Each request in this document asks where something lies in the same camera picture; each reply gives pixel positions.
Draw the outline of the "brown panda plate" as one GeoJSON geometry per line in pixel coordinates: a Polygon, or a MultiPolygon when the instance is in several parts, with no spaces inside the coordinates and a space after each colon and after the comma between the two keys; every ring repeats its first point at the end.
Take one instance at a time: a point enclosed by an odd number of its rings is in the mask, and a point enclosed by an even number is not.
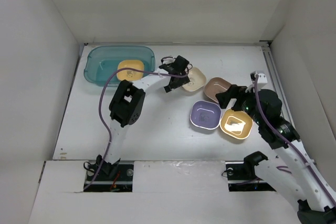
{"type": "Polygon", "coordinates": [[[204,94],[210,100],[218,103],[216,95],[219,93],[226,92],[232,84],[223,78],[214,77],[204,87],[204,94]]]}

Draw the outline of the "cream panda plate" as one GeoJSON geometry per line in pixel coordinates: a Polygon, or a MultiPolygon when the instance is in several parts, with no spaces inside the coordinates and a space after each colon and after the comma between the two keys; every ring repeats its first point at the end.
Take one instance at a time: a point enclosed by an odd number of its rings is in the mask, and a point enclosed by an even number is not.
{"type": "Polygon", "coordinates": [[[193,67],[188,74],[189,82],[182,88],[188,92],[195,92],[206,84],[205,75],[197,67],[193,67]]]}

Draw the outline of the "large purple panda plate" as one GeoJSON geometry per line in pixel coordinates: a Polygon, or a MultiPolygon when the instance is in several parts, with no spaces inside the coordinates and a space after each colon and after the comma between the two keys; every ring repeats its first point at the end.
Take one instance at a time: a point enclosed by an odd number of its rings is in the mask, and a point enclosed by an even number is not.
{"type": "Polygon", "coordinates": [[[193,104],[190,122],[199,128],[214,130],[219,126],[222,110],[218,104],[200,100],[193,104]]]}

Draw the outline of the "orange panda plate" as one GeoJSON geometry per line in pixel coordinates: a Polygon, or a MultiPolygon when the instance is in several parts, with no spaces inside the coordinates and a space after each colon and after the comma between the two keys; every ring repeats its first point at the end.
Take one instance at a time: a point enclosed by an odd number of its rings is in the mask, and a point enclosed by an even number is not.
{"type": "Polygon", "coordinates": [[[141,60],[123,60],[118,65],[118,70],[128,68],[117,73],[117,78],[120,81],[136,81],[140,80],[144,73],[144,63],[141,60]]]}

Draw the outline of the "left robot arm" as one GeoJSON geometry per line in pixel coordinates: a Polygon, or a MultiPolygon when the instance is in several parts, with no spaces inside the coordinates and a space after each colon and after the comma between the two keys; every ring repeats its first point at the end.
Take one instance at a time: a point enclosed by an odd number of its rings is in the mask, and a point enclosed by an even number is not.
{"type": "Polygon", "coordinates": [[[98,113],[109,139],[104,153],[96,158],[96,175],[100,174],[105,180],[115,178],[127,131],[140,118],[145,97],[161,88],[168,93],[189,83],[191,69],[191,63],[182,56],[164,57],[161,65],[154,72],[146,72],[145,77],[136,81],[122,80],[109,104],[109,124],[102,117],[102,100],[108,85],[103,86],[98,113]]]}

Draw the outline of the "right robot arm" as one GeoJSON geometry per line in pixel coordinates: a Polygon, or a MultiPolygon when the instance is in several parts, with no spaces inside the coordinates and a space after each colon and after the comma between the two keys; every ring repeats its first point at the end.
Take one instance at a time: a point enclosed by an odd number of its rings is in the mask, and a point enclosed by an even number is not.
{"type": "Polygon", "coordinates": [[[305,151],[293,125],[281,116],[282,101],[268,89],[249,91],[231,85],[216,95],[221,108],[236,99],[232,109],[243,111],[258,125],[261,138],[287,165],[281,172],[262,152],[244,158],[247,178],[260,178],[280,194],[297,212],[301,223],[335,223],[335,191],[328,185],[305,151]]]}

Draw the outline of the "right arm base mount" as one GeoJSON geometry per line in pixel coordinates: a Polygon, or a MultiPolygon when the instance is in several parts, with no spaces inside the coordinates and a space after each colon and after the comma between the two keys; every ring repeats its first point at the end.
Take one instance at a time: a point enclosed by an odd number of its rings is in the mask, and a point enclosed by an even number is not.
{"type": "Polygon", "coordinates": [[[262,179],[248,175],[241,163],[226,163],[221,176],[227,179],[230,192],[276,191],[262,179]]]}

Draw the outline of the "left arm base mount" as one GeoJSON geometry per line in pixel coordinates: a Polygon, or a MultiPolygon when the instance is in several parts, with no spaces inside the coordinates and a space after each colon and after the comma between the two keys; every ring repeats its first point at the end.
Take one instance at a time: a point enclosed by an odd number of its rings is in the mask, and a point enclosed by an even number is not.
{"type": "Polygon", "coordinates": [[[102,161],[98,155],[94,163],[84,162],[86,177],[83,191],[86,193],[130,193],[133,187],[134,162],[121,162],[111,165],[103,162],[101,169],[95,177],[96,171],[102,161]]]}

